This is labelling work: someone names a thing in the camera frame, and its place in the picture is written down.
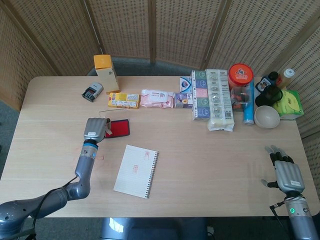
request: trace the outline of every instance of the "wooden table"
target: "wooden table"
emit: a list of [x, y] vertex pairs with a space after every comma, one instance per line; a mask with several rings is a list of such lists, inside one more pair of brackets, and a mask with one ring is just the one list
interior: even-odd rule
[[[124, 93], [141, 89], [179, 91], [179, 77], [119, 77]], [[103, 92], [94, 103], [81, 97], [98, 77], [36, 77], [27, 89], [0, 181], [0, 203], [38, 197], [73, 178], [88, 118], [129, 119], [130, 136], [99, 144], [90, 195], [70, 201], [51, 217], [272, 216], [269, 206], [285, 195], [260, 179], [276, 180], [265, 146], [283, 148], [300, 166], [303, 195], [312, 214], [320, 209], [297, 124], [275, 129], [242, 123], [233, 132], [207, 129], [191, 109], [144, 108], [105, 111]], [[159, 151], [149, 199], [113, 191], [126, 145]], [[286, 208], [277, 209], [287, 215]]]

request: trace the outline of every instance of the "black bottle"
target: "black bottle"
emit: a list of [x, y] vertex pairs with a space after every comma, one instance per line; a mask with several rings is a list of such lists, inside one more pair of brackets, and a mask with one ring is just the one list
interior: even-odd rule
[[268, 76], [263, 76], [261, 81], [255, 85], [255, 89], [262, 93], [267, 86], [275, 86], [279, 74], [276, 71], [272, 71]]

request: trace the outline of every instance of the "orange lid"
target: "orange lid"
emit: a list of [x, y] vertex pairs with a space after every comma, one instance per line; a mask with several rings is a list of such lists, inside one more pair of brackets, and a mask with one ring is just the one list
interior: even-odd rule
[[236, 63], [229, 69], [229, 78], [235, 85], [244, 86], [254, 78], [254, 72], [248, 65]]
[[110, 55], [107, 55], [107, 54], [94, 55], [93, 60], [94, 60], [95, 69], [111, 69], [112, 68], [112, 60]]

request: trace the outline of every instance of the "notebook spiral binding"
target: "notebook spiral binding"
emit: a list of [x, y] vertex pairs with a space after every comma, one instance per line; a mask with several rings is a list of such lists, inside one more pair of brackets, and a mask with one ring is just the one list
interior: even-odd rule
[[153, 159], [153, 163], [152, 163], [152, 168], [151, 168], [151, 173], [150, 173], [150, 177], [149, 177], [149, 182], [148, 182], [148, 185], [147, 185], [147, 188], [146, 188], [146, 192], [145, 192], [145, 198], [146, 198], [146, 199], [148, 199], [148, 198], [149, 198], [149, 195], [150, 195], [152, 180], [153, 180], [153, 178], [154, 178], [155, 168], [156, 168], [158, 156], [159, 156], [159, 153], [157, 152], [157, 153], [154, 155], [154, 159]]

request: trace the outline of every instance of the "spiral notebook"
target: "spiral notebook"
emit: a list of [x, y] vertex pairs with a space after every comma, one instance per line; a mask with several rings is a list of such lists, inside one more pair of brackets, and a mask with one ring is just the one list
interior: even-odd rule
[[149, 198], [159, 153], [127, 145], [113, 190]]

